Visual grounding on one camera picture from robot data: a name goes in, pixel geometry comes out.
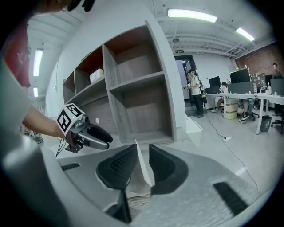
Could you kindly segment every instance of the fluorescent light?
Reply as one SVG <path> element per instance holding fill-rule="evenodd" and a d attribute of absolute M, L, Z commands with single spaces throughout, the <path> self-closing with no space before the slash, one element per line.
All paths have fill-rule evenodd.
<path fill-rule="evenodd" d="M 189 18 L 207 20 L 212 23 L 215 23 L 217 20 L 216 16 L 212 16 L 197 11 L 185 10 L 185 9 L 169 9 L 168 17 L 189 17 Z"/>
<path fill-rule="evenodd" d="M 43 56 L 43 50 L 37 49 L 35 51 L 34 76 L 39 76 L 39 67 L 42 56 Z"/>
<path fill-rule="evenodd" d="M 34 87 L 34 96 L 35 96 L 35 97 L 38 97 L 38 94 L 37 94 L 37 87 Z"/>
<path fill-rule="evenodd" d="M 254 40 L 254 38 L 242 28 L 238 28 L 236 32 L 240 33 L 241 35 L 243 35 L 245 38 L 249 39 L 250 41 Z"/>

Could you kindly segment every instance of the person standing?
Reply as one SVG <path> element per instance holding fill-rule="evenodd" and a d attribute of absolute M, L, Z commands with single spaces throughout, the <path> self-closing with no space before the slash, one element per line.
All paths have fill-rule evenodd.
<path fill-rule="evenodd" d="M 201 118 L 204 115 L 203 115 L 203 102 L 201 98 L 201 91 L 199 88 L 199 79 L 195 75 L 195 71 L 193 71 L 192 69 L 189 71 L 189 75 L 191 77 L 191 83 L 189 83 L 187 87 L 191 89 L 191 94 L 197 110 L 194 116 Z"/>
<path fill-rule="evenodd" d="M 276 63 L 273 63 L 273 69 L 274 69 L 274 74 L 272 75 L 272 78 L 274 79 L 275 76 L 282 76 L 281 72 L 278 70 L 278 66 Z M 275 113 L 273 114 L 274 117 L 278 117 L 280 114 L 279 114 L 279 109 L 281 108 L 281 105 L 280 104 L 275 104 L 274 105 L 274 111 Z"/>
<path fill-rule="evenodd" d="M 273 63 L 273 69 L 275 71 L 272 75 L 273 79 L 275 76 L 282 76 L 282 73 L 279 71 L 278 65 L 276 63 Z"/>

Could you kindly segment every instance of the desk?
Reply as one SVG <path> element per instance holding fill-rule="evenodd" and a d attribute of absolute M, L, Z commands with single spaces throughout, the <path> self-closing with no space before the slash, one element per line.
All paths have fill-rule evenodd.
<path fill-rule="evenodd" d="M 237 99 L 248 99 L 248 98 L 257 98 L 260 99 L 260 114 L 259 114 L 259 120 L 258 125 L 256 129 L 256 134 L 259 134 L 262 116 L 263 116 L 263 106 L 264 106 L 264 100 L 266 100 L 266 112 L 268 112 L 268 104 L 276 103 L 280 105 L 284 105 L 284 97 L 281 96 L 274 96 L 267 93 L 257 93 L 257 94 L 228 94 L 228 93 L 221 93 L 221 94 L 207 94 L 207 97 L 224 97 L 224 118 L 226 118 L 226 99 L 227 98 L 237 98 Z"/>

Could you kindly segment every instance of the storage box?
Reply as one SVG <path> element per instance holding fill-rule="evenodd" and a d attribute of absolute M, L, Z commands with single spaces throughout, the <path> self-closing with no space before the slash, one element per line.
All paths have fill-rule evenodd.
<path fill-rule="evenodd" d="M 239 103 L 239 100 L 236 98 L 228 98 L 226 99 L 226 104 L 236 104 Z"/>
<path fill-rule="evenodd" d="M 228 112 L 226 111 L 226 118 L 227 118 L 228 120 L 231 120 L 231 119 L 236 118 L 237 115 L 238 115 L 238 111 L 231 112 L 231 113 L 228 113 Z"/>
<path fill-rule="evenodd" d="M 103 77 L 103 70 L 102 69 L 98 69 L 96 72 L 94 72 L 91 76 L 90 76 L 90 82 L 93 83 L 96 80 L 100 79 Z"/>
<path fill-rule="evenodd" d="M 229 104 L 229 105 L 226 105 L 226 112 L 227 112 L 227 113 L 236 112 L 236 111 L 238 111 L 238 107 L 239 107 L 238 104 Z"/>

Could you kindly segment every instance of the black pants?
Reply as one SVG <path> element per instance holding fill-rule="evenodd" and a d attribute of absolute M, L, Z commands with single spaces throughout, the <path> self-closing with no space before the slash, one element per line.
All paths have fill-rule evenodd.
<path fill-rule="evenodd" d="M 203 114 L 203 102 L 202 102 L 201 94 L 193 95 L 193 101 L 196 106 L 197 115 L 202 115 Z"/>

